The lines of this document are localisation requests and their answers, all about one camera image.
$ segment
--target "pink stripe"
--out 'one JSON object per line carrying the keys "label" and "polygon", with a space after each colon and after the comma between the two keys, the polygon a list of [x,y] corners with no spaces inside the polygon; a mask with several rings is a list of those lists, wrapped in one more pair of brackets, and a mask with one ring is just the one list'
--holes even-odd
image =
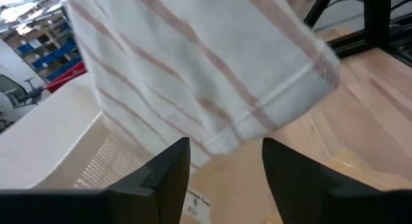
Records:
{"label": "pink stripe", "polygon": [[216,114],[218,117],[223,119],[224,121],[229,123],[230,128],[232,129],[236,138],[242,143],[244,140],[242,139],[241,135],[239,134],[238,130],[234,127],[233,120],[230,115],[222,108],[218,107],[213,101],[210,101],[206,98],[200,98],[195,95],[194,91],[187,85],[186,81],[184,81],[183,77],[180,74],[166,65],[165,63],[159,61],[157,58],[153,57],[152,55],[148,54],[145,50],[139,48],[137,45],[133,43],[128,37],[123,34],[120,34],[120,38],[139,56],[146,59],[148,62],[156,66],[157,68],[164,70],[166,73],[170,74],[177,80],[179,80],[190,92],[191,95],[199,102],[200,106],[204,109],[210,111],[211,113]]}
{"label": "pink stripe", "polygon": [[106,11],[103,9],[103,7],[100,5],[100,3],[97,2],[97,0],[92,0],[94,4],[97,6],[97,8],[106,16],[106,18],[109,18],[109,15],[106,13]]}
{"label": "pink stripe", "polygon": [[110,31],[96,18],[94,18],[86,9],[84,9],[78,2],[75,0],[67,0],[68,4],[79,14],[81,15],[88,23],[94,26],[98,31],[103,33],[106,37],[115,43],[115,45],[124,52],[123,47],[115,39],[115,37],[110,33]]}
{"label": "pink stripe", "polygon": [[218,68],[226,79],[232,84],[233,88],[238,92],[240,97],[252,108],[252,114],[267,130],[276,128],[275,123],[269,119],[258,106],[258,99],[253,96],[246,88],[244,83],[238,79],[229,66],[219,58],[210,48],[208,48],[196,35],[194,30],[187,23],[180,20],[177,16],[172,14],[159,0],[140,0],[154,13],[159,15],[166,23],[170,24],[174,29],[184,35],[188,40],[197,44],[199,49],[205,56]]}
{"label": "pink stripe", "polygon": [[140,121],[142,121],[150,130],[152,130],[154,133],[156,133],[159,138],[162,140],[162,142],[165,145],[168,145],[166,139],[155,129],[153,128],[148,122],[146,122],[146,120],[144,120],[140,115],[138,115],[136,112],[134,112],[132,109],[130,109],[126,104],[124,104],[123,102],[121,102],[120,100],[116,99],[115,97],[111,96],[109,93],[107,93],[106,91],[104,91],[102,88],[97,87],[98,91],[104,95],[106,98],[110,99],[111,101],[113,101],[116,105],[120,106],[121,108],[123,108],[126,112],[128,112],[131,116],[139,119]]}
{"label": "pink stripe", "polygon": [[[136,149],[138,150],[138,156],[145,158],[146,160],[151,160],[154,156],[153,154],[151,154],[144,146],[142,143],[140,143],[135,136],[133,136],[119,121],[117,121],[115,118],[113,118],[113,116],[111,116],[107,111],[103,110],[103,114],[105,114],[105,116],[112,121],[112,123],[116,124],[119,128],[121,128],[121,130],[123,130],[123,132],[125,132],[125,134],[130,137],[133,141],[135,141],[139,147],[137,147]],[[194,163],[191,162],[191,166],[194,167],[195,169],[198,169],[199,167],[197,165],[195,165]]]}
{"label": "pink stripe", "polygon": [[261,13],[279,28],[298,48],[314,62],[314,70],[332,86],[339,86],[339,76],[333,70],[324,53],[319,51],[312,40],[304,35],[293,20],[280,8],[274,0],[250,0]]}
{"label": "pink stripe", "polygon": [[209,152],[209,150],[206,149],[206,147],[199,142],[195,137],[191,136],[189,133],[186,133],[184,130],[180,129],[179,127],[176,127],[173,123],[170,121],[164,119],[163,117],[160,116],[159,113],[157,113],[148,103],[146,98],[143,96],[142,92],[135,86],[133,83],[131,83],[124,75],[119,73],[117,70],[106,64],[105,62],[102,62],[98,57],[93,53],[93,51],[85,44],[84,41],[82,41],[79,37],[77,38],[77,42],[82,46],[82,49],[89,54],[89,56],[105,71],[110,73],[112,76],[118,78],[121,80],[124,84],[126,84],[132,91],[134,91],[143,101],[143,103],[146,105],[146,107],[154,114],[156,115],[160,120],[165,122],[168,126],[171,128],[177,130],[180,134],[183,136],[187,136],[191,139],[191,141],[196,144],[206,155],[212,156],[212,154]]}
{"label": "pink stripe", "polygon": [[149,86],[147,83],[145,83],[146,86],[160,99],[164,100],[165,102],[167,102],[168,104],[174,106],[175,109],[177,109],[181,114],[183,114],[183,116],[185,116],[186,118],[188,118],[189,120],[191,120],[192,122],[194,122],[195,124],[198,124],[199,126],[203,127],[203,124],[200,122],[200,120],[198,120],[197,118],[193,117],[191,114],[189,114],[188,112],[184,111],[182,108],[179,108],[176,106],[176,104],[174,102],[172,102],[171,100],[169,100],[168,98],[164,97],[163,95],[161,95],[159,92],[157,92],[155,89],[153,89],[151,86]]}
{"label": "pink stripe", "polygon": [[[109,37],[117,46],[120,46],[120,43],[110,34],[109,30],[104,27],[102,23],[100,23],[98,20],[96,20],[92,15],[90,15],[87,10],[81,7],[77,2],[74,0],[71,0],[70,5],[76,5],[73,7],[81,16],[85,18],[85,20],[89,21],[92,26],[94,26],[98,31],[102,32],[105,34],[107,37]],[[197,96],[194,95],[193,91],[186,85],[186,82],[183,80],[183,78],[172,68],[168,67],[166,64],[160,62],[158,59],[155,57],[151,56],[148,54],[146,51],[143,49],[139,48],[138,46],[134,45],[132,41],[130,41],[125,35],[122,33],[119,34],[120,37],[123,39],[123,41],[139,56],[145,58],[147,61],[149,61],[151,64],[159,67],[161,70],[164,70],[168,72],[170,75],[174,76],[177,78],[180,82],[183,82],[185,86],[191,91],[192,96],[196,98],[196,100],[202,105],[207,104],[207,106],[203,106],[205,109],[217,114],[220,118],[224,119],[226,122],[229,123],[230,128],[232,129],[234,135],[236,138],[242,143],[244,142],[241,135],[239,132],[236,130],[236,128],[233,125],[233,121],[229,114],[227,114],[222,108],[218,107],[216,104],[211,102],[210,100],[205,100],[202,98],[198,98]]]}

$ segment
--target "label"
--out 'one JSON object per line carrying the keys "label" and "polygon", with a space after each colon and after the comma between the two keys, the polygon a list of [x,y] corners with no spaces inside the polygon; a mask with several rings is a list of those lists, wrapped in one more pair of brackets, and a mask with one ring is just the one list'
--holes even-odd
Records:
{"label": "label", "polygon": [[28,43],[35,49],[41,46],[40,41],[37,40],[37,39],[33,39],[33,40],[29,41]]}
{"label": "label", "polygon": [[200,221],[202,224],[211,223],[211,203],[200,193],[187,189],[183,213]]}

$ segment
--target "white towel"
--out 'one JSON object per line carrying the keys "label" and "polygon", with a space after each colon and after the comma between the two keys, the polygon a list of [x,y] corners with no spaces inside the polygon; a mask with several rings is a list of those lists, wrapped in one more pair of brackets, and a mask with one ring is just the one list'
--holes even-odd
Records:
{"label": "white towel", "polygon": [[108,126],[148,161],[182,136],[191,171],[337,88],[339,61],[286,0],[68,0]]}

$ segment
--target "wooden table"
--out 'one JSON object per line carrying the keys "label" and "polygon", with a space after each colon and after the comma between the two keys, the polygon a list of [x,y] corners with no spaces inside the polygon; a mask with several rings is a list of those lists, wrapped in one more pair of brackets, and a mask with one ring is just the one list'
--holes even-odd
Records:
{"label": "wooden table", "polygon": [[[412,188],[412,69],[378,49],[348,57],[335,93],[267,136],[378,189]],[[212,223],[281,223],[261,138],[211,161],[190,187],[210,199]]]}

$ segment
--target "office chair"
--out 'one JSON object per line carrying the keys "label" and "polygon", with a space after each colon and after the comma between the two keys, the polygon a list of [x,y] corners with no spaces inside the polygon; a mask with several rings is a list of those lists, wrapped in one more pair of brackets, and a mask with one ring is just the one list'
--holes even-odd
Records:
{"label": "office chair", "polygon": [[6,95],[14,108],[19,108],[29,105],[37,105],[38,101],[41,99],[41,93],[43,92],[43,87],[34,88],[33,84],[30,82],[33,79],[30,78],[25,80],[28,82],[32,90],[27,92],[24,87],[16,83],[11,78],[6,75],[0,75],[0,93]]}

